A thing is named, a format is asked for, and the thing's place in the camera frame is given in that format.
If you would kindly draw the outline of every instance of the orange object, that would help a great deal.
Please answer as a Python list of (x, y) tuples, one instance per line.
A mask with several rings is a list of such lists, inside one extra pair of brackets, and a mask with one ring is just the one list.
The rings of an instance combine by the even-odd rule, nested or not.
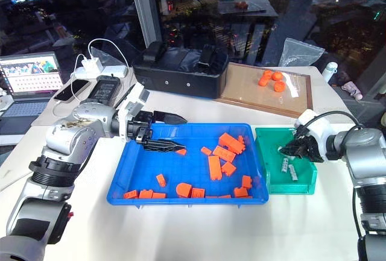
[(276, 92), (283, 92), (285, 90), (285, 83), (283, 81), (275, 82), (273, 90), (275, 90)]
[(225, 148), (222, 148), (220, 146), (216, 146), (215, 150), (213, 151), (213, 154), (215, 156), (220, 157), (222, 160), (226, 160), (227, 162), (230, 162), (230, 163), (232, 163), (236, 157), (235, 153), (233, 153)]
[(214, 180), (220, 181), (223, 177), (223, 174), (221, 173), (220, 158), (218, 156), (210, 156), (210, 157), (207, 157), (207, 159), (209, 161), (210, 179), (212, 181)]
[(176, 192), (180, 198), (189, 198), (192, 193), (192, 185), (187, 183), (179, 183), (176, 187)]
[(194, 187), (192, 189), (192, 198), (204, 198), (205, 196), (205, 189), (197, 189)]
[(223, 135), (220, 136), (219, 143), (222, 146), (228, 147), (228, 150), (235, 152), (237, 154), (241, 154), (243, 151), (245, 151), (245, 145), (243, 145), (241, 142), (239, 142), (237, 139), (235, 139), (234, 137), (230, 136), (227, 133), (223, 133)]
[(123, 194), (123, 199), (136, 199), (136, 198), (138, 198), (137, 190), (131, 190)]
[(236, 170), (236, 167), (233, 166), (230, 162), (226, 162), (225, 165), (221, 167), (221, 172), (224, 172), (228, 177), (230, 177)]
[(268, 82), (270, 82), (271, 77), (268, 76), (262, 76), (259, 80), (259, 85), (260, 86), (267, 86)]
[(181, 156), (184, 156), (186, 154), (186, 149), (179, 149), (178, 151), (176, 151), (177, 154), (180, 154)]
[(153, 197), (153, 190), (142, 190), (139, 192), (140, 199), (151, 199)]
[(153, 193), (153, 196), (151, 196), (152, 199), (165, 199), (166, 194), (165, 193)]
[(281, 72), (276, 71), (274, 74), (272, 74), (272, 80), (279, 81), (283, 79), (283, 74)]
[(165, 181), (165, 178), (163, 177), (163, 174), (157, 175), (156, 178), (157, 178), (157, 181), (158, 181), (160, 187), (166, 186), (166, 181)]
[(263, 77), (264, 77), (264, 76), (271, 78), (271, 77), (272, 77), (272, 71), (270, 71), (270, 70), (264, 71), (264, 72), (263, 72)]
[(202, 147), (201, 152), (203, 152), (207, 156), (210, 156), (210, 154), (212, 153), (212, 151), (209, 148), (206, 148), (205, 146)]
[(236, 198), (242, 198), (242, 197), (247, 197), (248, 196), (247, 189), (244, 188), (244, 187), (236, 187), (233, 190), (233, 193), (235, 194)]
[(252, 187), (252, 179), (249, 175), (242, 176), (242, 187), (250, 189)]
[(239, 142), (241, 142), (243, 145), (245, 145), (243, 136), (239, 136), (239, 137), (237, 138), (237, 140), (238, 140)]

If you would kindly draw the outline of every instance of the gray small part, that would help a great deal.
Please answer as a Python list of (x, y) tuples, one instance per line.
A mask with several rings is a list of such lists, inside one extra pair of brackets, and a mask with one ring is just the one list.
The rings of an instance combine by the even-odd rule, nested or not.
[(287, 169), (288, 169), (288, 159), (285, 157), (282, 163), (282, 172), (287, 172)]
[(288, 168), (289, 168), (289, 172), (291, 173), (292, 181), (297, 181), (298, 178), (297, 178), (294, 165), (288, 165)]

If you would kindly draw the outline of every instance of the cork board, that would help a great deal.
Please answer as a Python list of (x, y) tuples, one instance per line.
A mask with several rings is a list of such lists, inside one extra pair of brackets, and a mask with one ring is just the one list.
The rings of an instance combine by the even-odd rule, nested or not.
[(258, 85), (264, 70), (267, 69), (229, 63), (224, 92), (216, 101), (292, 118), (298, 118), (307, 108), (312, 109), (309, 75), (281, 71), (286, 88), (284, 92), (275, 92), (273, 80), (265, 87)]

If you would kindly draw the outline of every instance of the white plug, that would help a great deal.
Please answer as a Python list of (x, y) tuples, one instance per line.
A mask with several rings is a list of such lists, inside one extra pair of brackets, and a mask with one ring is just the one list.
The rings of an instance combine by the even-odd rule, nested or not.
[(88, 73), (100, 74), (103, 71), (101, 60), (98, 57), (92, 57), (91, 59), (83, 59), (82, 65), (84, 70)]

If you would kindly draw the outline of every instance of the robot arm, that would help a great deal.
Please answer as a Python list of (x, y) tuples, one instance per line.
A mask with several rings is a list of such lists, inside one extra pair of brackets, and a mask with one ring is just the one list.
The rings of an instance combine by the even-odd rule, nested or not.
[(330, 123), (312, 110), (306, 110), (295, 126), (297, 132), (294, 140), (280, 152), (289, 156), (305, 156), (313, 162), (343, 159), (347, 163), (354, 186), (353, 201), (355, 194), (358, 194), (362, 207), (361, 224), (366, 232), (365, 236), (361, 236), (357, 226), (359, 259), (385, 260), (386, 141), (382, 132), (363, 128), (356, 122), (349, 131), (335, 134)]
[(42, 155), (30, 163), (33, 171), (8, 219), (7, 235), (0, 239), (0, 260), (41, 261), (47, 244), (56, 244), (72, 216), (66, 201), (74, 181), (87, 165), (100, 137), (120, 136), (156, 151), (185, 148), (170, 140), (151, 140), (151, 124), (180, 116), (143, 112), (149, 93), (137, 83), (116, 111), (106, 105), (87, 102), (48, 130)]

